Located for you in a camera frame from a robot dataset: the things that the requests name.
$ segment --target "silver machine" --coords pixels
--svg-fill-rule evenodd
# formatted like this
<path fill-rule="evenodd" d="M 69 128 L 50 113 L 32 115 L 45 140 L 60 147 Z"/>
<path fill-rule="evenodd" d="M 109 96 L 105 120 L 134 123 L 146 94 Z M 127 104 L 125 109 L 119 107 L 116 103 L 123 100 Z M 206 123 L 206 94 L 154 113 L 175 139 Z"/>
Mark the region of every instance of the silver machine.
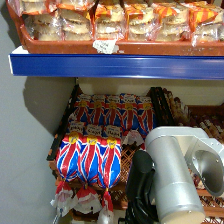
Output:
<path fill-rule="evenodd" d="M 205 213 L 188 169 L 213 196 L 224 192 L 224 146 L 200 128 L 158 127 L 135 153 L 126 194 L 127 224 L 200 224 Z"/>

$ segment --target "price tag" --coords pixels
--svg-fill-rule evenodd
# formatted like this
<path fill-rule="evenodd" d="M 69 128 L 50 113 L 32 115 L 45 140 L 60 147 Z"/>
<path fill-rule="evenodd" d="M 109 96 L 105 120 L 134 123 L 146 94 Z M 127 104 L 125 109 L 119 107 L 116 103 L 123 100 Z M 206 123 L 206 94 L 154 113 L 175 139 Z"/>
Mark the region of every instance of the price tag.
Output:
<path fill-rule="evenodd" d="M 95 40 L 93 47 L 97 49 L 98 53 L 112 54 L 115 43 L 116 40 Z"/>

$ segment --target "packaged food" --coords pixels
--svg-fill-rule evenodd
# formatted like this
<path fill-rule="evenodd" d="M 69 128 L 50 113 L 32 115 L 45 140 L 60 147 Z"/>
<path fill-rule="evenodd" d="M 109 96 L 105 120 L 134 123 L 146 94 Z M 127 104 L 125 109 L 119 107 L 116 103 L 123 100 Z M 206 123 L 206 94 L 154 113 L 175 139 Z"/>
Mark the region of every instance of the packaged food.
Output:
<path fill-rule="evenodd" d="M 76 121 L 85 122 L 87 124 L 89 120 L 89 104 L 91 96 L 86 94 L 80 94 L 77 96 L 74 112 L 72 114 Z"/>
<path fill-rule="evenodd" d="M 100 0 L 95 12 L 95 39 L 121 40 L 124 35 L 125 16 L 119 0 Z"/>
<path fill-rule="evenodd" d="M 51 201 L 51 205 L 57 208 L 58 216 L 65 216 L 74 207 L 73 191 L 68 183 L 78 176 L 78 158 L 83 140 L 82 132 L 83 130 L 72 131 L 65 135 L 59 147 L 56 163 L 62 181 L 56 189 L 55 199 Z"/>
<path fill-rule="evenodd" d="M 95 5 L 95 0 L 58 0 L 57 7 L 61 9 L 87 11 Z"/>
<path fill-rule="evenodd" d="M 96 213 L 102 208 L 96 191 L 89 186 L 97 183 L 102 138 L 101 135 L 92 135 L 90 132 L 87 134 L 83 136 L 78 158 L 78 178 L 83 187 L 73 199 L 73 208 L 84 214 Z"/>
<path fill-rule="evenodd" d="M 223 24 L 223 9 L 206 1 L 182 4 L 189 8 L 189 22 L 193 32 L 192 45 L 200 42 L 219 41 Z"/>
<path fill-rule="evenodd" d="M 18 16 L 51 13 L 57 8 L 55 0 L 9 0 L 8 3 Z"/>
<path fill-rule="evenodd" d="M 103 138 L 100 146 L 98 169 L 98 185 L 105 188 L 98 224 L 113 224 L 113 204 L 109 188 L 115 186 L 120 179 L 121 147 L 120 138 Z"/>
<path fill-rule="evenodd" d="M 153 3 L 151 6 L 160 24 L 155 36 L 156 41 L 190 39 L 187 7 L 178 3 Z"/>
<path fill-rule="evenodd" d="M 154 129 L 156 124 L 156 115 L 150 97 L 137 97 L 139 132 L 146 137 Z"/>
<path fill-rule="evenodd" d="M 61 21 L 57 11 L 51 14 L 30 15 L 25 20 L 25 26 L 34 40 L 62 40 Z"/>
<path fill-rule="evenodd" d="M 64 40 L 88 41 L 92 39 L 92 18 L 88 11 L 61 9 Z"/>
<path fill-rule="evenodd" d="M 121 126 L 121 103 L 120 96 L 106 95 L 105 99 L 105 125 Z"/>
<path fill-rule="evenodd" d="M 137 130 L 139 123 L 136 96 L 134 94 L 122 93 L 120 98 L 123 131 Z"/>
<path fill-rule="evenodd" d="M 125 16 L 127 21 L 127 39 L 135 41 L 147 41 L 152 39 L 156 19 L 153 8 L 146 2 L 135 0 L 124 1 Z"/>
<path fill-rule="evenodd" d="M 89 123 L 104 125 L 105 95 L 93 95 L 89 105 Z"/>

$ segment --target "union jack packaging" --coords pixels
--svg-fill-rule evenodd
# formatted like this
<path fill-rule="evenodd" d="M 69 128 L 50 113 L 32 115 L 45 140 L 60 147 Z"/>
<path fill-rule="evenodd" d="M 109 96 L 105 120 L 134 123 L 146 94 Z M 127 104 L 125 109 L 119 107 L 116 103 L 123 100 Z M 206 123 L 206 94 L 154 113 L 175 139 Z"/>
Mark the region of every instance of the union jack packaging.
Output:
<path fill-rule="evenodd" d="M 150 97 L 137 97 L 139 132 L 145 136 L 156 127 L 156 116 Z"/>
<path fill-rule="evenodd" d="M 83 135 L 81 133 L 73 131 L 69 135 L 65 135 L 59 147 L 56 163 L 62 181 L 57 187 L 55 200 L 51 201 L 51 205 L 57 208 L 58 216 L 65 216 L 74 206 L 74 202 L 71 198 L 73 191 L 68 182 L 77 177 L 77 164 L 82 139 Z"/>
<path fill-rule="evenodd" d="M 97 183 L 100 144 L 101 136 L 89 134 L 83 137 L 78 158 L 78 178 L 83 184 L 83 188 L 74 198 L 73 208 L 84 214 L 101 210 L 97 193 L 88 186 Z"/>
<path fill-rule="evenodd" d="M 138 129 L 138 109 L 136 96 L 133 94 L 122 93 L 121 97 L 121 116 L 122 128 L 124 131 Z"/>
<path fill-rule="evenodd" d="M 108 189 L 120 179 L 121 147 L 120 138 L 103 138 L 100 146 L 98 185 L 106 188 L 98 218 L 99 224 L 113 223 L 113 204 Z"/>
<path fill-rule="evenodd" d="M 105 125 L 121 126 L 120 96 L 106 95 L 104 114 Z"/>
<path fill-rule="evenodd" d="M 76 121 L 88 122 L 89 120 L 89 104 L 90 104 L 91 96 L 86 94 L 80 94 L 77 97 L 77 100 L 74 105 L 74 113 Z"/>
<path fill-rule="evenodd" d="M 105 95 L 93 95 L 89 105 L 89 123 L 104 124 Z"/>

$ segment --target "orange tray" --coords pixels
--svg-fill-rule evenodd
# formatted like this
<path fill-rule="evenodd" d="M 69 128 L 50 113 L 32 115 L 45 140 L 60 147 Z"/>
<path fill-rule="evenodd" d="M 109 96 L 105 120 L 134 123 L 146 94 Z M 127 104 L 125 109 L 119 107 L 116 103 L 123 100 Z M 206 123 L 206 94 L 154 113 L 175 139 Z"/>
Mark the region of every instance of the orange tray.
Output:
<path fill-rule="evenodd" d="M 15 23 L 22 46 L 33 54 L 97 54 L 93 41 L 38 41 L 33 40 L 24 26 L 24 21 L 9 6 L 9 14 Z M 132 55 L 178 55 L 178 56 L 224 56 L 224 42 L 201 43 L 196 47 L 190 41 L 178 42 L 116 42 L 115 54 Z"/>

